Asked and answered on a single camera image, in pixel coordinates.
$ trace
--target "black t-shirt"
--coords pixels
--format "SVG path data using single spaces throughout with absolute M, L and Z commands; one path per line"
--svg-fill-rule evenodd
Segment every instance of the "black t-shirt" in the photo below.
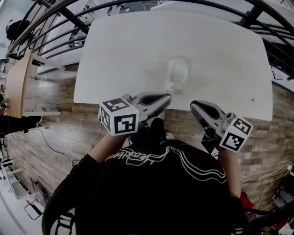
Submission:
M 102 164 L 86 155 L 48 203 L 43 232 L 73 207 L 78 235 L 231 234 L 245 216 L 221 164 L 178 140 L 131 145 Z

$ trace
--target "wooden floor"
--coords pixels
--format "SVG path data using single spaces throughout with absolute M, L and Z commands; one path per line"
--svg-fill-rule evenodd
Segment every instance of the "wooden floor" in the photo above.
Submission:
M 59 117 L 47 117 L 40 128 L 49 145 L 56 151 L 66 153 L 70 160 L 74 155 L 83 156 L 99 129 L 98 105 L 75 104 L 74 86 L 76 68 L 66 72 L 49 73 L 49 81 L 30 80 L 27 85 L 25 108 L 27 111 L 61 111 Z M 271 173 L 294 160 L 294 94 L 273 85 L 274 117 L 271 122 L 249 119 L 254 125 L 250 139 L 239 156 L 242 179 L 256 179 Z M 167 110 L 165 127 L 176 139 L 203 149 L 203 129 L 190 112 Z M 96 144 L 106 133 L 102 127 Z M 39 181 L 51 195 L 71 169 L 70 161 L 55 153 L 46 145 L 39 130 L 11 134 L 10 156 L 16 166 L 23 169 L 21 181 L 31 190 L 30 179 Z M 242 184 L 255 205 L 264 190 L 276 176 L 287 171 L 264 177 L 258 182 Z M 272 207 L 271 190 L 265 193 L 259 208 Z

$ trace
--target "white cable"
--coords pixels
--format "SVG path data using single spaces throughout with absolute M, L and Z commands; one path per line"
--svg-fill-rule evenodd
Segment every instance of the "white cable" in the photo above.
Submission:
M 283 165 L 283 166 L 281 166 L 280 169 L 278 169 L 277 171 L 274 171 L 274 172 L 272 172 L 272 173 L 270 173 L 270 174 L 265 174 L 264 176 L 261 176 L 261 177 L 258 178 L 258 179 L 247 179 L 247 180 L 241 181 L 241 183 L 244 183 L 244 182 L 247 182 L 247 181 L 258 181 L 258 180 L 262 179 L 263 177 L 266 177 L 266 176 L 268 176 L 268 175 L 271 175 L 271 174 L 274 174 L 274 173 L 278 172 L 278 171 L 281 170 L 283 167 L 288 166 L 290 163 L 291 163 L 291 162 L 288 162 L 287 165 Z
M 86 152 L 86 154 L 88 154 L 88 152 L 92 149 L 94 139 L 96 139 L 96 138 L 99 136 L 99 134 L 100 134 L 100 130 L 101 130 L 101 125 L 102 125 L 102 122 L 100 122 L 98 135 L 97 135 L 95 138 L 92 139 L 91 147 L 90 147 L 90 149 Z M 72 166 L 75 166 L 75 164 L 73 163 L 73 161 L 74 161 L 74 157 L 79 157 L 80 160 L 82 160 L 82 158 L 81 158 L 80 156 L 78 156 L 78 155 L 74 155 L 73 158 L 72 158 L 72 160 L 71 160 Z
M 100 122 L 100 126 L 99 126 L 99 131 L 98 131 L 98 135 L 100 134 L 100 130 L 101 130 L 101 125 L 102 125 L 102 122 Z M 93 147 L 93 141 L 94 141 L 94 139 L 92 139 L 92 143 L 91 143 L 91 148 L 86 152 L 86 154 L 88 154 L 88 152 L 92 149 L 92 147 Z
M 274 182 L 274 181 L 276 181 L 277 179 L 279 179 L 279 178 L 281 178 L 281 177 L 284 177 L 284 176 L 286 176 L 290 171 L 291 171 L 291 169 L 290 170 L 288 170 L 287 171 L 287 173 L 285 173 L 284 175 L 281 175 L 281 176 L 279 176 L 278 178 L 276 178 L 276 179 L 274 179 L 272 182 Z M 259 206 L 259 204 L 261 203 L 261 201 L 262 201 L 262 198 L 263 198 L 263 196 L 264 196 L 264 194 L 265 194 L 265 192 L 266 192 L 266 190 L 270 187 L 270 185 L 272 184 L 272 182 L 267 186 L 267 188 L 264 190 L 264 192 L 263 192 L 263 194 L 262 194 L 262 196 L 261 196 L 261 199 L 260 199 L 260 201 L 259 201 L 259 203 L 257 204 L 257 207 L 256 207 L 256 209 L 258 208 L 258 206 Z

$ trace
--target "red object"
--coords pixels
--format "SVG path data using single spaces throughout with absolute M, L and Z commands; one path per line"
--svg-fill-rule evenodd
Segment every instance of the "red object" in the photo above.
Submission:
M 288 220 L 284 220 L 282 222 L 276 223 L 276 226 L 281 229 L 282 227 L 284 227 L 286 224 L 288 223 Z
M 243 192 L 241 193 L 240 199 L 241 199 L 243 207 L 248 207 L 248 208 L 254 207 L 254 204 L 248 199 L 245 193 Z

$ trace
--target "white cube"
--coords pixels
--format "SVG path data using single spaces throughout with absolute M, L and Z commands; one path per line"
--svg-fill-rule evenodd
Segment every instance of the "white cube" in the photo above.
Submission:
M 123 98 L 100 104 L 101 121 L 111 135 L 138 131 L 139 110 Z

